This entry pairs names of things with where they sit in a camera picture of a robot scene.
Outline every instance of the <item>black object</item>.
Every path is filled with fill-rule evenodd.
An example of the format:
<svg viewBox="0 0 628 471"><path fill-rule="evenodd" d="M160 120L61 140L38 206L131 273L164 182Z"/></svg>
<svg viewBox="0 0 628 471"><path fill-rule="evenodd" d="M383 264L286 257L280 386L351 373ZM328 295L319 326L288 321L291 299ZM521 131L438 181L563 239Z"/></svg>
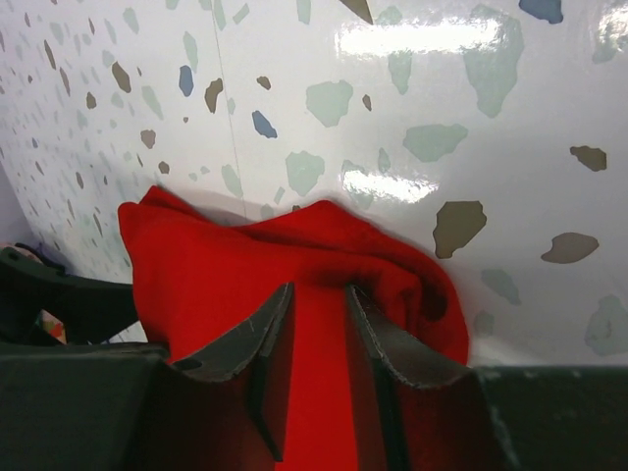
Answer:
<svg viewBox="0 0 628 471"><path fill-rule="evenodd" d="M469 369L346 293L361 470L628 469L628 369Z"/></svg>
<svg viewBox="0 0 628 471"><path fill-rule="evenodd" d="M137 320L131 286L59 274L13 249L0 252L0 282L15 299L38 289L32 305L76 338L100 339L98 329ZM32 346L7 324L0 469L273 469L286 436L292 293L291 284L279 287L172 366L165 345Z"/></svg>

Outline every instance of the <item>red fabric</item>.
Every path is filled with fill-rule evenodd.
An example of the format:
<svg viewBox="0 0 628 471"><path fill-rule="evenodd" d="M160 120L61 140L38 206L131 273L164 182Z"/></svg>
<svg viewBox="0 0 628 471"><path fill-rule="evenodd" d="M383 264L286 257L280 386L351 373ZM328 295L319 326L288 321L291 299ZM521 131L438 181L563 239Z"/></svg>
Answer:
<svg viewBox="0 0 628 471"><path fill-rule="evenodd" d="M287 448L276 469L357 469L346 284L369 289L390 319L427 345L467 360L468 335L445 272L330 201L226 228L153 186L138 204L123 204L119 217L139 319L149 340L169 344L172 360L241 322L280 284L295 283Z"/></svg>

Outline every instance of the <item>speckled surface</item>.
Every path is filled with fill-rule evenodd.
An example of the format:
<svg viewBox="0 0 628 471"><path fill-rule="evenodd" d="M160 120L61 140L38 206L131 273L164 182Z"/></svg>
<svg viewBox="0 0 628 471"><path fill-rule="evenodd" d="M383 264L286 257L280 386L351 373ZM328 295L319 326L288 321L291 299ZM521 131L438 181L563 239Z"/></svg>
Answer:
<svg viewBox="0 0 628 471"><path fill-rule="evenodd" d="M628 361L628 1L0 0L0 164L129 281L158 183L226 224L320 198L442 260L474 364Z"/></svg>

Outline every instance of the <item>red cloth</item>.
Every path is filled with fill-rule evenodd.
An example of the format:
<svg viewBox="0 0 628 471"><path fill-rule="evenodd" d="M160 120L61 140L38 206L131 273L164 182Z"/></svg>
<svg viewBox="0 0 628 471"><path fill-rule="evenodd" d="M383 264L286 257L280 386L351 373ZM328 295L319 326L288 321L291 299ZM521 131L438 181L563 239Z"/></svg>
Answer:
<svg viewBox="0 0 628 471"><path fill-rule="evenodd" d="M346 284L369 289L391 320L466 363L468 335L445 272L330 201L226 228L153 186L138 204L123 204L119 217L139 320L149 340L169 344L172 360L241 322L280 284L295 283L288 436L276 469L357 469L343 334Z"/></svg>

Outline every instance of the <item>dark blue spot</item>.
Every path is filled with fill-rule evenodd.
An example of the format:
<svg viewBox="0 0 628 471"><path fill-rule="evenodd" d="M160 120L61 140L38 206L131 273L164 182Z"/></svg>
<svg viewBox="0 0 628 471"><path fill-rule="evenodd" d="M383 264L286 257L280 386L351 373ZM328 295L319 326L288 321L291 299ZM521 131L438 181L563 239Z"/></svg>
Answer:
<svg viewBox="0 0 628 471"><path fill-rule="evenodd" d="M519 8L539 20L547 20L550 25L562 22L561 0L519 0Z"/></svg>
<svg viewBox="0 0 628 471"><path fill-rule="evenodd" d="M255 126L256 131L268 138L277 137L275 128L273 128L266 117L257 110L253 112L253 126Z"/></svg>
<svg viewBox="0 0 628 471"><path fill-rule="evenodd" d="M179 68L179 88L183 92L183 96L189 96L194 89L192 70L189 66L181 66Z"/></svg>

